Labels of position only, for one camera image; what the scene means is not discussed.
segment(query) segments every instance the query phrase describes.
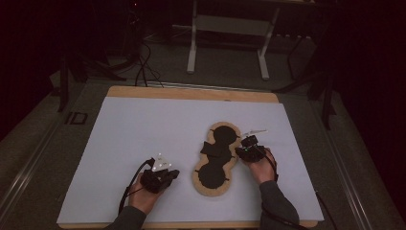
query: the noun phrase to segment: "black cutout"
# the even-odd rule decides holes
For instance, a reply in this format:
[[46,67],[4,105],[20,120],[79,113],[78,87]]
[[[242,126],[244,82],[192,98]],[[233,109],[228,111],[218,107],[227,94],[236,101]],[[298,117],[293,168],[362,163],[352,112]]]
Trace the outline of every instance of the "black cutout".
[[236,132],[229,126],[219,126],[213,130],[214,144],[204,142],[200,153],[206,154],[209,163],[202,166],[198,171],[198,177],[202,185],[209,189],[219,188],[226,180],[223,166],[233,157],[229,146],[237,139]]
[[65,125],[84,125],[86,124],[87,117],[87,113],[69,112]]

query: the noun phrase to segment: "hand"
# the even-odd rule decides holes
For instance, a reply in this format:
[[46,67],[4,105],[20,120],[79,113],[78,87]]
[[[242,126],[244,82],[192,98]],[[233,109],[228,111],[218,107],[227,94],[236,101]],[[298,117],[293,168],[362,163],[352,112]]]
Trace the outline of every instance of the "hand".
[[140,183],[141,176],[143,176],[142,173],[138,175],[137,182],[133,184],[129,190],[130,194],[135,193],[129,196],[128,205],[133,206],[148,215],[152,211],[155,202],[164,191],[161,191],[158,194],[147,191]]
[[[271,154],[271,150],[266,148],[265,152],[266,156],[272,161],[272,163],[274,163],[276,167],[277,163],[274,156]],[[259,162],[255,163],[244,161],[244,164],[251,170],[251,174],[258,184],[269,180],[275,180],[275,172],[265,157],[263,157]]]

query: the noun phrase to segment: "wooden shape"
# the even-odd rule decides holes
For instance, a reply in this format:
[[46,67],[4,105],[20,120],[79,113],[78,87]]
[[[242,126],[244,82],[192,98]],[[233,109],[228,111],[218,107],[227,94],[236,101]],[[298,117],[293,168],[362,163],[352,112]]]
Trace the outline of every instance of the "wooden shape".
[[241,143],[238,127],[219,122],[211,126],[208,141],[200,151],[192,182],[203,196],[221,196],[230,188],[231,169],[237,162],[236,147]]

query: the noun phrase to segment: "sleeve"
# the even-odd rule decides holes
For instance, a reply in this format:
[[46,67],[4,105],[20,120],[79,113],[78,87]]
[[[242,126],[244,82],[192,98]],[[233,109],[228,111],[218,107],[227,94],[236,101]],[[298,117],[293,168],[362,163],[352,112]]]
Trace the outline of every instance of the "sleeve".
[[143,226],[147,215],[139,209],[126,206],[119,216],[110,225],[105,227],[106,230],[139,230]]
[[[266,181],[259,185],[262,205],[269,213],[299,224],[299,215],[290,201],[284,197],[275,181]],[[260,216],[260,230],[275,229],[284,230],[292,228],[273,218],[269,218],[264,211]]]

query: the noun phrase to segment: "cable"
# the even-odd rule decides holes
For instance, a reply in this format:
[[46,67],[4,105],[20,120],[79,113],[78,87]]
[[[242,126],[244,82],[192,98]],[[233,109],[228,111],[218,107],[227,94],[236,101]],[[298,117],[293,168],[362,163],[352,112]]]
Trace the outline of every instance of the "cable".
[[308,230],[307,228],[305,228],[297,223],[294,223],[286,218],[281,218],[279,216],[276,216],[275,214],[270,213],[268,210],[265,209],[265,207],[263,206],[263,203],[261,204],[261,208],[262,208],[263,213],[265,213],[266,216],[268,216],[269,218],[271,218],[277,222],[283,223],[284,225],[290,226],[295,229]]
[[[175,37],[178,37],[178,36],[180,36],[180,35],[184,35],[184,34],[190,32],[191,30],[192,30],[192,29],[186,29],[186,30],[184,30],[183,32],[179,32],[179,33],[177,33],[177,34],[171,35],[170,38],[175,38]],[[164,39],[164,38],[162,38],[162,37],[158,37],[159,39],[155,39],[155,40],[154,40],[153,38],[154,38],[156,35],[158,35],[158,33],[153,33],[153,34],[147,35],[147,36],[144,37],[144,41],[153,42],[153,43],[164,43],[164,42],[167,41],[166,39]]]
[[272,170],[274,170],[275,181],[277,182],[279,175],[277,174],[277,167],[276,167],[277,161],[275,160],[275,157],[274,157],[274,160],[275,160],[275,164],[274,164],[274,163],[271,161],[271,159],[269,159],[269,157],[266,155],[266,153],[263,152],[260,148],[258,148],[257,145],[254,145],[254,148],[255,148],[257,151],[259,151],[259,152],[266,158],[266,160],[269,162],[269,164],[270,164],[271,167],[272,167]]
[[155,78],[155,80],[147,80],[147,81],[158,81],[161,84],[161,86],[164,88],[164,85],[159,80],[161,78],[161,74],[158,71],[152,70],[152,68],[149,66],[149,64],[147,62],[146,62],[146,67],[147,67],[147,70],[149,70],[149,73]]
[[154,160],[153,158],[147,160],[146,162],[144,162],[144,163],[140,166],[140,168],[137,170],[137,172],[135,172],[134,176],[133,176],[132,179],[131,179],[131,182],[129,182],[129,185],[125,188],[125,191],[124,191],[124,194],[123,194],[122,199],[120,200],[119,213],[123,210],[123,208],[124,208],[124,203],[125,203],[125,199],[129,196],[128,192],[129,192],[129,190],[130,190],[132,184],[134,183],[135,178],[137,178],[138,174],[140,173],[141,169],[142,169],[145,165],[150,165],[150,166],[152,167],[154,161],[155,161],[155,160]]
[[331,223],[332,223],[334,229],[335,229],[335,230],[338,230],[337,225],[336,225],[334,219],[332,218],[332,215],[331,215],[330,211],[328,210],[328,208],[327,208],[325,202],[322,200],[322,197],[319,195],[319,192],[316,191],[315,193],[316,193],[317,198],[318,198],[318,199],[320,200],[320,202],[322,203],[323,207],[325,207],[326,212],[327,212],[327,215],[328,215],[329,219],[331,220]]
[[138,190],[136,190],[136,191],[134,191],[134,192],[132,192],[132,193],[129,193],[129,194],[127,195],[127,197],[129,197],[129,196],[131,196],[131,195],[133,195],[133,194],[135,194],[135,193],[137,193],[138,191],[143,190],[143,189],[144,189],[144,187],[141,188],[141,189],[138,189]]
[[146,73],[145,73],[145,66],[146,66],[146,64],[147,64],[147,62],[148,62],[148,60],[149,60],[150,55],[151,55],[151,49],[150,49],[149,46],[147,46],[144,42],[143,42],[142,44],[148,48],[148,55],[147,55],[147,58],[144,59],[144,63],[143,63],[143,59],[142,59],[141,56],[140,56],[141,68],[140,68],[140,70],[138,71],[137,76],[136,76],[136,78],[135,78],[135,86],[137,86],[137,84],[138,84],[138,78],[140,77],[140,74],[143,73],[144,82],[145,82],[145,84],[146,84],[146,87],[148,87],[148,85],[147,85],[147,79],[146,79]]

